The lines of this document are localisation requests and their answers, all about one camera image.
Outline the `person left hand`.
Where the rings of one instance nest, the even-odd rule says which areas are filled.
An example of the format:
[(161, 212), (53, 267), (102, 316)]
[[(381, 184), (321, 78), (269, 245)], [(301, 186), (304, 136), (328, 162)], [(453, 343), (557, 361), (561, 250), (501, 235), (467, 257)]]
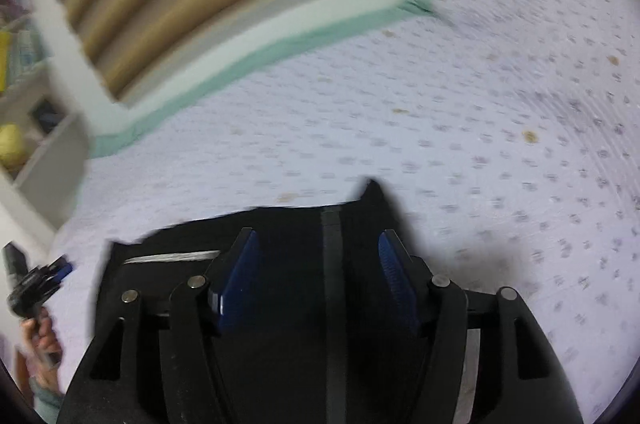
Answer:
[(30, 355), (30, 370), (43, 389), (61, 395), (58, 367), (49, 366), (46, 358), (50, 354), (63, 355), (63, 348), (56, 336), (53, 320), (46, 308), (40, 309), (38, 319), (22, 321), (23, 340)]

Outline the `person left forearm green sleeve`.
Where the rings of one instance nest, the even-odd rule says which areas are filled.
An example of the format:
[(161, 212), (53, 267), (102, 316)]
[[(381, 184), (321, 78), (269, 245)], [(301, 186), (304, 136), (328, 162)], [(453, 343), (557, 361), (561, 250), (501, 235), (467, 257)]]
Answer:
[(29, 387), (34, 396), (34, 409), (48, 424), (56, 424), (64, 401), (64, 394), (58, 383), (48, 383), (41, 378), (29, 378)]

